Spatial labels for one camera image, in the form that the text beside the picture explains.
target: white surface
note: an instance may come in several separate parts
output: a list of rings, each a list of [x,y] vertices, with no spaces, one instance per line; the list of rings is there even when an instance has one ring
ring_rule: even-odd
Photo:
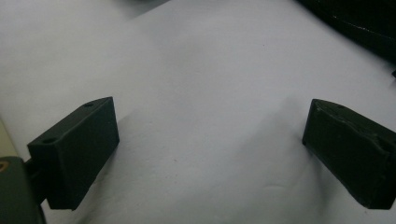
[[[292,0],[7,0],[0,115],[16,148],[112,95],[120,146],[52,223],[394,223],[301,144],[312,98],[396,130],[394,65]]]

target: tabletop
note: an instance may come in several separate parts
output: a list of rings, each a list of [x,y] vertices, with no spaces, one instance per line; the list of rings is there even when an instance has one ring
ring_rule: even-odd
[[[314,98],[396,130],[395,64],[294,0],[6,0],[0,116],[20,156],[113,96],[120,144],[51,223],[394,223],[301,144]]]

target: screw hole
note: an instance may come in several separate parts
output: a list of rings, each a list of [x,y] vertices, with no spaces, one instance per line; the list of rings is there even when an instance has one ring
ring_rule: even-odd
[[[3,172],[7,169],[9,165],[8,161],[0,161],[0,172]]]
[[[56,141],[56,138],[48,138],[48,139],[43,140],[43,143],[48,144],[48,143],[53,143],[55,141]]]

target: black object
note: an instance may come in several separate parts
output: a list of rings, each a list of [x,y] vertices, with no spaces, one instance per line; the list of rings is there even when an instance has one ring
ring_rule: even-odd
[[[396,63],[396,0],[298,0],[333,28]]]
[[[44,223],[20,217],[40,215],[46,198],[52,209],[75,210],[119,141],[113,99],[107,97],[82,105],[37,137],[25,164],[0,158],[0,223]],[[2,163],[8,168],[1,170]]]
[[[370,209],[396,197],[396,133],[342,105],[314,99],[303,144]]]

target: beige object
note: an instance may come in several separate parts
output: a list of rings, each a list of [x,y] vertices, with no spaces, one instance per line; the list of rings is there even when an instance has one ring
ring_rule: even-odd
[[[3,121],[0,120],[0,157],[5,156],[18,156],[18,154],[12,145]]]

